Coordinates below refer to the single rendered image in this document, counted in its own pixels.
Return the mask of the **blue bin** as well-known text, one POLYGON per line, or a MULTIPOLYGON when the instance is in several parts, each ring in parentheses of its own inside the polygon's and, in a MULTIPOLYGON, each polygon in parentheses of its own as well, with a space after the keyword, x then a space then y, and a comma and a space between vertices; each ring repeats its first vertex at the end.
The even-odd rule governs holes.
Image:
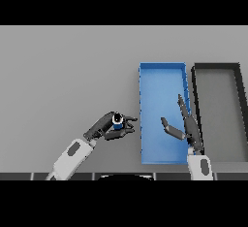
POLYGON ((184 62, 141 62, 139 64, 139 129, 141 163, 146 165, 186 164, 188 144, 167 134, 161 118, 183 131, 177 104, 181 95, 188 113, 190 97, 184 62))

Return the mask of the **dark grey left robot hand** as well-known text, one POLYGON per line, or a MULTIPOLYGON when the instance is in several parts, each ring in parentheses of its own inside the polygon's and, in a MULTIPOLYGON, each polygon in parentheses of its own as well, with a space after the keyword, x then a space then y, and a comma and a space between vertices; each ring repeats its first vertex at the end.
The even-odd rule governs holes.
POLYGON ((104 137, 106 141, 120 139, 129 133, 134 133, 134 125, 131 121, 137 121, 136 117, 123 114, 123 127, 120 130, 114 130, 112 126, 112 117, 118 112, 109 112, 99 118, 90 128, 83 134, 87 141, 100 139, 104 137))

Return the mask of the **blue pipe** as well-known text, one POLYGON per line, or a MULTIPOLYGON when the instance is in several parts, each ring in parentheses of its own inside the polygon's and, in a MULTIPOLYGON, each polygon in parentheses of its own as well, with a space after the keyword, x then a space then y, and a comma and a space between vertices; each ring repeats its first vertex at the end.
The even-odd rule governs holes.
POLYGON ((112 117, 112 126, 114 130, 120 130, 123 127, 123 115, 120 113, 115 113, 112 117))

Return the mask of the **dark grey bin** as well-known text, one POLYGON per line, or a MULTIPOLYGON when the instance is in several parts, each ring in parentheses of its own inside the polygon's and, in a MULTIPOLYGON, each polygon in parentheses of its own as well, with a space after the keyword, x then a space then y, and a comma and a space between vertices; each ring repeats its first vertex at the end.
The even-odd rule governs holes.
POLYGON ((191 69, 204 153, 212 162, 248 162, 248 105, 239 63, 191 69))

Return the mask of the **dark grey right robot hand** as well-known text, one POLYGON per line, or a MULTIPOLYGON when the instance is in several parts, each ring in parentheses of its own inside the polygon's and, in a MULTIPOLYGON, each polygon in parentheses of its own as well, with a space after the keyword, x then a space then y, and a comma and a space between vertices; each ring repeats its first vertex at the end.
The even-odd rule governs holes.
POLYGON ((168 121, 162 116, 161 122, 164 126, 164 131, 180 141, 187 140, 188 145, 193 149, 195 154, 203 155, 204 148, 198 123, 194 117, 188 113, 181 95, 178 95, 177 104, 180 108, 184 122, 184 130, 179 130, 172 125, 169 125, 168 121))

